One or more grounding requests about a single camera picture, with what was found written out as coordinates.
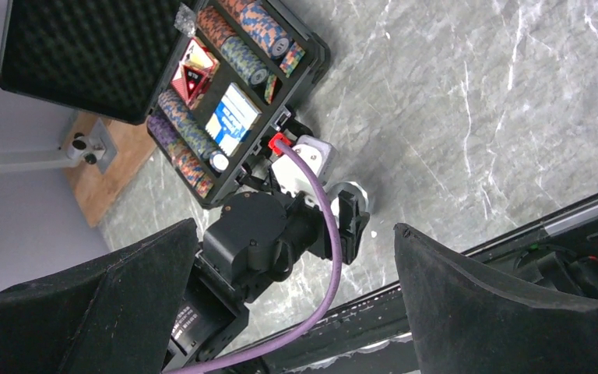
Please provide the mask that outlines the black poker set case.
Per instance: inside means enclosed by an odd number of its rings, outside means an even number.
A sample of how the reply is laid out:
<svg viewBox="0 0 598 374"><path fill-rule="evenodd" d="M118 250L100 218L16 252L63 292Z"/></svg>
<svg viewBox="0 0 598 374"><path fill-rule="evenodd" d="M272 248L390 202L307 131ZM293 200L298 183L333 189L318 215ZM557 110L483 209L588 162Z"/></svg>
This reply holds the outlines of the black poker set case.
<svg viewBox="0 0 598 374"><path fill-rule="evenodd" d="M189 39L175 26L178 1L10 1L0 48L0 88L139 125L149 115ZM219 206L240 185L243 174L265 153L273 133L329 69L329 46L281 1L262 8L304 50L287 75L247 35L222 1L190 1L198 12L213 7L278 80L271 103L260 88L247 86L228 62L221 62L194 116L206 123L232 83L242 87L261 110L250 135L217 172L203 162L214 186L199 197L201 207Z"/></svg>

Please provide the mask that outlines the green blue chip stack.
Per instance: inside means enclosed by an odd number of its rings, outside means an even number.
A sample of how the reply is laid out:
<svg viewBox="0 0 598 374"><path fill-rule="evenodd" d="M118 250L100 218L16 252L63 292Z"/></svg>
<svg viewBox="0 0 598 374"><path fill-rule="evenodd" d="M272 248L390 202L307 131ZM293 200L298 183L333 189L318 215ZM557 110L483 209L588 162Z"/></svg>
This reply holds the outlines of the green blue chip stack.
<svg viewBox="0 0 598 374"><path fill-rule="evenodd" d="M240 37L228 37L221 44L220 52L249 86L259 86L267 82L269 70L266 64Z"/></svg>
<svg viewBox="0 0 598 374"><path fill-rule="evenodd" d="M224 172L230 165L226 154L217 146L210 135L200 127L197 120L181 97L173 90L163 91L157 103L170 123L195 155L205 161L216 172Z"/></svg>

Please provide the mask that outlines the clear round plastic disc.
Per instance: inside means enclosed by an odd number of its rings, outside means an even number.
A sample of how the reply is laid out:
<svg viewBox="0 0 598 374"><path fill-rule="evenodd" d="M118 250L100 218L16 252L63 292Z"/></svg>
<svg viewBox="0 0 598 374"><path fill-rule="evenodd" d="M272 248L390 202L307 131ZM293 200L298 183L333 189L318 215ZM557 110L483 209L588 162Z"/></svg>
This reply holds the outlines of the clear round plastic disc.
<svg viewBox="0 0 598 374"><path fill-rule="evenodd" d="M341 211L337 202L341 192L348 192L355 197L360 212L372 213L373 202L365 188L354 181L343 181L332 185L327 192L327 196L331 201L331 210L335 217L338 217Z"/></svg>

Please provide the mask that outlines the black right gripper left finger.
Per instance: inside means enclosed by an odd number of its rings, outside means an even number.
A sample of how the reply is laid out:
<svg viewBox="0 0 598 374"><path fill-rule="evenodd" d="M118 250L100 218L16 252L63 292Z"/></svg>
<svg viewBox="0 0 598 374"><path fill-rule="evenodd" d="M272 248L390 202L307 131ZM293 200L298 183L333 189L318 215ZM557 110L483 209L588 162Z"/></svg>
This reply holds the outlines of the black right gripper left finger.
<svg viewBox="0 0 598 374"><path fill-rule="evenodd" d="M185 219L0 291L0 373L158 373L198 248Z"/></svg>

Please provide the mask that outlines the red triangular dealer button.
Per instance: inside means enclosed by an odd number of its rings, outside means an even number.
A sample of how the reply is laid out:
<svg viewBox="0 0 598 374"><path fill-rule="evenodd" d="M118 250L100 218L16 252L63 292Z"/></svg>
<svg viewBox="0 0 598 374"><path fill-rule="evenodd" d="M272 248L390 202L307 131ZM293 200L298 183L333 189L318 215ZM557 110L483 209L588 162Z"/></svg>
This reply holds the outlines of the red triangular dealer button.
<svg viewBox="0 0 598 374"><path fill-rule="evenodd" d="M209 69L180 64L171 80L171 87L188 108L194 109L204 96L210 80Z"/></svg>

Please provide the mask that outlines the green blue right chip stack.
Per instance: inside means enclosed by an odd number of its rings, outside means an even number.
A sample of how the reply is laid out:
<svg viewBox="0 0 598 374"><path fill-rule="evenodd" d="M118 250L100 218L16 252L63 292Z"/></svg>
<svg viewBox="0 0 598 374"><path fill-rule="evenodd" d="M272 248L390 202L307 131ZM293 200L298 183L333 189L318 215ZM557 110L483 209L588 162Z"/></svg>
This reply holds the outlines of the green blue right chip stack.
<svg viewBox="0 0 598 374"><path fill-rule="evenodd" d="M266 64L240 37L228 37L221 44L220 52L249 86L259 86L267 82L269 70Z"/></svg>

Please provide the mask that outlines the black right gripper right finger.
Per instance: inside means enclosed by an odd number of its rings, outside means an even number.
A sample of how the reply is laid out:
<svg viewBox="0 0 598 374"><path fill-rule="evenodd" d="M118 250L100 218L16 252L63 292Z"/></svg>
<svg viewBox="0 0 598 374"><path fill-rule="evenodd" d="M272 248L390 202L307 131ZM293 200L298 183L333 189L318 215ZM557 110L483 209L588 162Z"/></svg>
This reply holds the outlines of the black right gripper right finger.
<svg viewBox="0 0 598 374"><path fill-rule="evenodd" d="M532 284L394 227L423 373L598 373L598 300Z"/></svg>

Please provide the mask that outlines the red playing card deck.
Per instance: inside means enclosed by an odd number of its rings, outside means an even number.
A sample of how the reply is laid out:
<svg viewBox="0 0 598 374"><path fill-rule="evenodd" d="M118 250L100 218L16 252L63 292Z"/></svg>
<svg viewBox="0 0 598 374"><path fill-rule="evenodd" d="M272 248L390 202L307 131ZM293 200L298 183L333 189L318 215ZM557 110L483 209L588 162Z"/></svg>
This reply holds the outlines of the red playing card deck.
<svg viewBox="0 0 598 374"><path fill-rule="evenodd" d="M189 42L171 87L191 110L196 109L209 89L220 62L198 37Z"/></svg>

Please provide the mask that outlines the wooden board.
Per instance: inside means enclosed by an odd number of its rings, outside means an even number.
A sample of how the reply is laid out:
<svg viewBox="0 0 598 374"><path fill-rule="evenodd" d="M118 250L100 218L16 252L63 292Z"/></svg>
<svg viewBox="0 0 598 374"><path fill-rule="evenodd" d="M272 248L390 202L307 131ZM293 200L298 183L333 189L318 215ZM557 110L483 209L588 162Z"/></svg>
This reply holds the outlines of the wooden board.
<svg viewBox="0 0 598 374"><path fill-rule="evenodd" d="M85 135L102 123L114 141L116 154L105 171L81 161L74 168L62 170L86 222L95 228L121 191L148 161L157 145L147 132L145 124L131 125L110 118L79 111L69 120L70 133L65 144L70 144L75 133Z"/></svg>

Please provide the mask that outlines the red black chip stack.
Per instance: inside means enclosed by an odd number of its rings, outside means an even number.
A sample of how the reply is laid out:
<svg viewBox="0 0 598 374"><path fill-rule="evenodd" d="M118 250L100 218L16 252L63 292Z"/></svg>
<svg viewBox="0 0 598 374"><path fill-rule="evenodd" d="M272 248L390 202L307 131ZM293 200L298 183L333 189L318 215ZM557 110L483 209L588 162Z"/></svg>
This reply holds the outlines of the red black chip stack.
<svg viewBox="0 0 598 374"><path fill-rule="evenodd" d="M254 0L219 0L221 6L234 19L239 20L244 9Z"/></svg>
<svg viewBox="0 0 598 374"><path fill-rule="evenodd" d="M213 6L208 6L198 12L197 23L199 29L217 48L221 48L230 37L237 35L232 26Z"/></svg>

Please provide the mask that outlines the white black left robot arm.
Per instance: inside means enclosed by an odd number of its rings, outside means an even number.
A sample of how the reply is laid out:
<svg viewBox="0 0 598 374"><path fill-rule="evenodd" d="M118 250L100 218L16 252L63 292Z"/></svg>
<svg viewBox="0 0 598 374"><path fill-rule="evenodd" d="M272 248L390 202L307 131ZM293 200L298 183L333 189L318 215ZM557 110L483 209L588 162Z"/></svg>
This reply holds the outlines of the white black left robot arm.
<svg viewBox="0 0 598 374"><path fill-rule="evenodd" d="M203 235L161 371L214 359L248 325L248 303L286 280L305 252L332 258L322 210L305 192L232 196Z"/></svg>

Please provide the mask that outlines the multicolour poker chip stack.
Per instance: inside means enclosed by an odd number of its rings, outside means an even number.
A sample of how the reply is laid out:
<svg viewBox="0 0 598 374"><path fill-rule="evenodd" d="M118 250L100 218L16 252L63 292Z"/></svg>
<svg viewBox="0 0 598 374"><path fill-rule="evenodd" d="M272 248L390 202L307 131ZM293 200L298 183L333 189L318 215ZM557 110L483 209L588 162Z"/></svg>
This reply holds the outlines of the multicolour poker chip stack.
<svg viewBox="0 0 598 374"><path fill-rule="evenodd" d="M171 163L180 171L185 181L200 197L206 198L214 183L203 170L200 160L180 140L170 143L167 150Z"/></svg>

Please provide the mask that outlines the grey metal bracket stand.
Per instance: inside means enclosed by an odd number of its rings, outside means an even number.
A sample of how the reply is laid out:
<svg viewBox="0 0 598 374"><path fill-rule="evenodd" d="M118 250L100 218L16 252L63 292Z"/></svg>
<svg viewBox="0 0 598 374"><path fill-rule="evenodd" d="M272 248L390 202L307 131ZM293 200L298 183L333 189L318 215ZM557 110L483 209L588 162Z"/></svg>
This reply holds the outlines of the grey metal bracket stand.
<svg viewBox="0 0 598 374"><path fill-rule="evenodd" d="M17 173L75 168L82 162L96 165L105 173L118 154L118 148L101 118L89 134L75 132L68 146L56 150L0 153L0 173Z"/></svg>

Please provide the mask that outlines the clear plastic wrapper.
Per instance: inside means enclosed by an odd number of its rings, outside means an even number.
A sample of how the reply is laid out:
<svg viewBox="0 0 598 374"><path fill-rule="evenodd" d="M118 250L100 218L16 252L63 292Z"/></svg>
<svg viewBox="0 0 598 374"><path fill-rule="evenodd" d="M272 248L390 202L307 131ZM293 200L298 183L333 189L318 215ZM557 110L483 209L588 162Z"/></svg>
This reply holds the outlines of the clear plastic wrapper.
<svg viewBox="0 0 598 374"><path fill-rule="evenodd" d="M185 3L180 3L174 18L174 27L187 37L194 37L197 29L197 15Z"/></svg>

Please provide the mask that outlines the blue playing card deck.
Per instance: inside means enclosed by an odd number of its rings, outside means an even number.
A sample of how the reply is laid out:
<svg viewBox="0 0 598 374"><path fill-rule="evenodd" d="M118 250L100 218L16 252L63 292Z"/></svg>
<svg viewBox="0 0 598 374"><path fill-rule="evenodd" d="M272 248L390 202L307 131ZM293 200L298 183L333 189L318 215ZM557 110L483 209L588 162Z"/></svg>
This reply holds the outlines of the blue playing card deck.
<svg viewBox="0 0 598 374"><path fill-rule="evenodd" d="M231 83L221 97L205 130L217 146L233 156L244 143L262 111L236 84Z"/></svg>

